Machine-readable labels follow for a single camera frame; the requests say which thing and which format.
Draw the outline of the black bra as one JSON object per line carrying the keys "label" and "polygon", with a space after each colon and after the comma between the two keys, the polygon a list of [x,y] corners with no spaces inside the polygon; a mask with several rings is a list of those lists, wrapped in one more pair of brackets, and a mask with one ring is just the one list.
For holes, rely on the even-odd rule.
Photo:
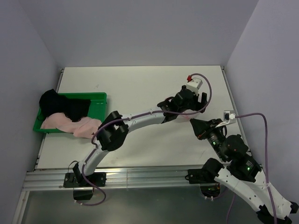
{"label": "black bra", "polygon": [[67,98],[54,89],[46,91],[39,100],[41,113],[49,117],[54,113],[63,113],[72,122],[87,117],[91,101],[89,99]]}

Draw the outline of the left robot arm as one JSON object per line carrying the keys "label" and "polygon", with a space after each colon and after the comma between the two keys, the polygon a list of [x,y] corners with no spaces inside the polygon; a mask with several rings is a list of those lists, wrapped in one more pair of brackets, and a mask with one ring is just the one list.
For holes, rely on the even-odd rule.
{"label": "left robot arm", "polygon": [[92,136],[91,144],[94,149],[73,167],[74,181],[79,186],[88,185],[97,165],[109,152],[119,149],[130,132],[173,121],[179,115],[203,113],[211,98],[211,90],[209,94],[199,94],[199,88],[192,91],[183,85],[175,96],[166,98],[146,112],[126,117],[118,111],[111,112]]}

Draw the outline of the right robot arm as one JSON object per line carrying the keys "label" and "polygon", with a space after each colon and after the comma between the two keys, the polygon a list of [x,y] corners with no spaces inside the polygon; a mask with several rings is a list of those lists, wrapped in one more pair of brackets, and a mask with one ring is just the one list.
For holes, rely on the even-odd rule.
{"label": "right robot arm", "polygon": [[190,119],[197,139],[207,140],[218,159],[210,158],[202,168],[189,169],[185,179],[190,184],[217,182],[242,198],[264,224],[290,224],[289,215],[299,206],[286,200],[270,183],[257,161],[249,155],[241,135],[226,137],[219,127],[221,119]]}

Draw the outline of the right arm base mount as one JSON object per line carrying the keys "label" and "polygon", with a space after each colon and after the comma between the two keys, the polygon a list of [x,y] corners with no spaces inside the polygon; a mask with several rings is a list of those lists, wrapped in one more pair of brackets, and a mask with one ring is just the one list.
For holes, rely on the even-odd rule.
{"label": "right arm base mount", "polygon": [[187,170],[185,180],[187,180],[189,184],[198,184],[202,195],[207,198],[212,199],[218,197],[221,193],[220,184],[212,180],[209,174],[203,169]]}

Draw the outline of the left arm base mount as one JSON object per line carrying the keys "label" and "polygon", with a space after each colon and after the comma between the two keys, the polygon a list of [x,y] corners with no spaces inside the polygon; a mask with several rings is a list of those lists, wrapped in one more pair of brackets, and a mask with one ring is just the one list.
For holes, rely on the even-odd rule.
{"label": "left arm base mount", "polygon": [[[79,175],[79,180],[77,180],[74,173],[66,173],[64,177],[63,188],[73,189],[73,198],[79,201],[88,201],[92,198],[94,187],[92,190],[78,190],[79,188],[92,187],[82,175]],[[106,183],[106,173],[99,172],[94,173],[87,177],[89,182],[96,185],[97,187],[104,187]]]}

